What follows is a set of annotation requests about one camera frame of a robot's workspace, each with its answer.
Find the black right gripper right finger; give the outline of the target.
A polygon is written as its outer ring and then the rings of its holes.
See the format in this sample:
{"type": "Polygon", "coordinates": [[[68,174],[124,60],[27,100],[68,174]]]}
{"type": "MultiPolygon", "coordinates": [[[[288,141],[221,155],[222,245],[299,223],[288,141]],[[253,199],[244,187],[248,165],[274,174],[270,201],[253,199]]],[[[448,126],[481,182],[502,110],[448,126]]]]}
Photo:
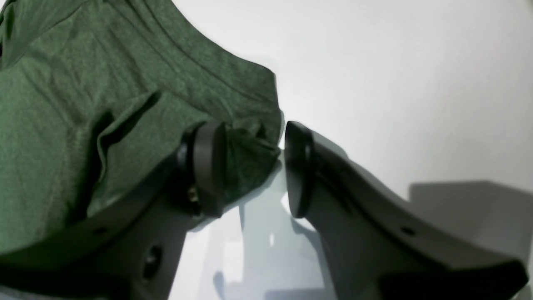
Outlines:
{"type": "Polygon", "coordinates": [[[286,125],[284,159],[291,214],[319,235],[340,300],[510,300],[527,285],[518,257],[415,216],[299,122],[286,125]]]}

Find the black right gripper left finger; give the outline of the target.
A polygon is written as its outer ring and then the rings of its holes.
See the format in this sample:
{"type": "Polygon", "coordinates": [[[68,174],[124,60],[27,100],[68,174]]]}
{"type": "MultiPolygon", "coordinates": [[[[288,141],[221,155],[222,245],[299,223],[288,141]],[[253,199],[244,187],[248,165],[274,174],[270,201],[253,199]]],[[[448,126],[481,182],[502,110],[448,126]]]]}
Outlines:
{"type": "Polygon", "coordinates": [[[2,255],[2,300],[167,300],[188,230],[223,214],[225,160],[223,122],[188,128],[118,201],[2,255]]]}

